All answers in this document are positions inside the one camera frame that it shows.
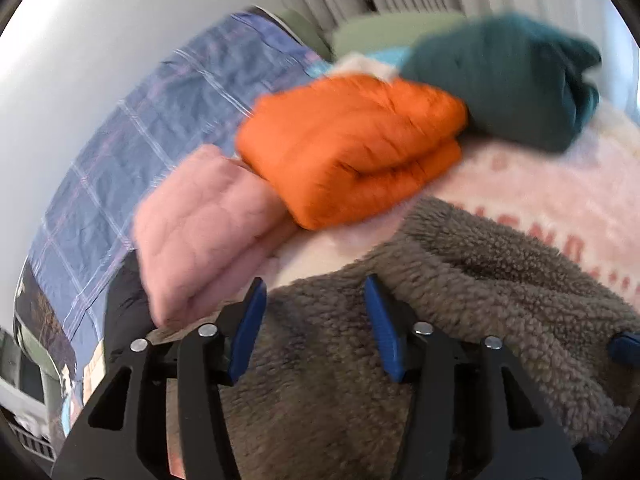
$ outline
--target white wall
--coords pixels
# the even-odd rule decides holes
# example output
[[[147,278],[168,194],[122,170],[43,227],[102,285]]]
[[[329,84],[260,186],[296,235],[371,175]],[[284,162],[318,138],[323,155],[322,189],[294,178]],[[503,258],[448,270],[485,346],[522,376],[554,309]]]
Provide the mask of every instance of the white wall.
[[[0,326],[69,164],[116,101],[222,15],[280,0],[24,0],[0,36]]]

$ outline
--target blue plaid blanket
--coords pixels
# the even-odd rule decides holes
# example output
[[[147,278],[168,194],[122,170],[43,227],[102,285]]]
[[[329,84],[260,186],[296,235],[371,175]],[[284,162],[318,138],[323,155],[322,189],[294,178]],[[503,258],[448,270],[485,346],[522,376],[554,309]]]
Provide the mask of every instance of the blue plaid blanket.
[[[204,142],[233,155],[254,101],[307,83],[318,60],[274,23],[242,12],[175,50],[118,103],[66,174],[29,252],[41,293],[23,304],[50,312],[17,304],[71,380],[82,378],[102,339],[106,285],[132,249],[140,199]],[[65,344],[72,351],[60,351]]]

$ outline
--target white fabric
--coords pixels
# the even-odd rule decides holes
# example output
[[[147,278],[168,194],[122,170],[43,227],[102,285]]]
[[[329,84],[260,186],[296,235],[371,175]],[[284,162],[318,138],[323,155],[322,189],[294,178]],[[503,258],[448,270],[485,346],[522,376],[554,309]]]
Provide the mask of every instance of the white fabric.
[[[349,74],[368,74],[389,82],[398,75],[398,69],[359,52],[350,52],[327,72],[328,76]]]
[[[475,138],[463,145],[463,161],[423,193],[554,245],[640,312],[638,133],[624,114],[602,102],[563,156]],[[339,270],[391,238],[417,200],[357,224],[301,232],[258,275],[272,290]],[[247,288],[230,300],[240,300]],[[103,359],[101,350],[96,355],[94,367]],[[87,367],[84,378],[94,388],[103,374],[103,365]]]

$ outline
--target orange puffer jacket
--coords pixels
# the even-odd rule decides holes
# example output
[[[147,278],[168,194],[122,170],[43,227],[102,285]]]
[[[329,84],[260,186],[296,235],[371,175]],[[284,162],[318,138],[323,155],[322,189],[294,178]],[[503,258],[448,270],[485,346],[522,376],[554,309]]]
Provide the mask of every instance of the orange puffer jacket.
[[[466,121],[443,90],[336,76],[261,98],[236,149],[317,230],[383,212],[441,175],[460,159]]]

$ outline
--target black fabric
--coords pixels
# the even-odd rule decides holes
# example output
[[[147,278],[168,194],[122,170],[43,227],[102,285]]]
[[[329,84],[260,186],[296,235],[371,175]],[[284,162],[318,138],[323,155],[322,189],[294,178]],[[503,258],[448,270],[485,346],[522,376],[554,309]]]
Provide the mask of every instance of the black fabric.
[[[142,282],[136,251],[125,257],[107,291],[104,314],[104,359],[107,372],[135,339],[156,326],[149,314],[149,300]]]

